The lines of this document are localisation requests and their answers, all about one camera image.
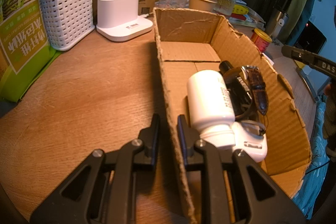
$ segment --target white desk lamp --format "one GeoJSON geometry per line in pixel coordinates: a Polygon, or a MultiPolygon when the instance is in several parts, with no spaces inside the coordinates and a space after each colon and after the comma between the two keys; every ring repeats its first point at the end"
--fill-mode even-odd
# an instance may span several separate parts
{"type": "Polygon", "coordinates": [[[97,32],[114,42],[149,32],[153,22],[138,15],[139,0],[97,0],[97,32]]]}

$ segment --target metal container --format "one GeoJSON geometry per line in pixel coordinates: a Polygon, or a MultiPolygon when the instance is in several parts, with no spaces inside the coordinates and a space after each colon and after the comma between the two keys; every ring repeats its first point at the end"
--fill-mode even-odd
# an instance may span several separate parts
{"type": "Polygon", "coordinates": [[[274,8],[266,25],[265,33],[267,33],[273,40],[276,39],[287,21],[288,14],[285,11],[274,8]]]}

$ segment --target white pill bottle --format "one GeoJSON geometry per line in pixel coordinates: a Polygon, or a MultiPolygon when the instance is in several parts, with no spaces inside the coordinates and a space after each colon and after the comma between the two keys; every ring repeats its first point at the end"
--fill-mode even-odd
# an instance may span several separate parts
{"type": "Polygon", "coordinates": [[[200,138],[221,149],[235,146],[235,113],[222,75],[199,71],[188,79],[187,91],[191,127],[200,138]]]}

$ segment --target electrical outlet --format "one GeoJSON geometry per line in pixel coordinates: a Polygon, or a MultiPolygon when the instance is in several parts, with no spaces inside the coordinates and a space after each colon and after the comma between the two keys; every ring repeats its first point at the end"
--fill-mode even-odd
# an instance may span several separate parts
{"type": "Polygon", "coordinates": [[[310,18],[309,18],[309,21],[310,21],[311,23],[314,23],[315,18],[316,18],[316,16],[311,15],[310,18]]]}

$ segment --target red can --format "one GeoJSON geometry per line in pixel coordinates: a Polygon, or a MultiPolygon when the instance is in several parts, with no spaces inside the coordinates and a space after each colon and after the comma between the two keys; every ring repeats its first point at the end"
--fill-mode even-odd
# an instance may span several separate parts
{"type": "Polygon", "coordinates": [[[264,52],[272,42],[272,38],[260,29],[255,28],[251,40],[256,44],[260,52],[264,52]]]}

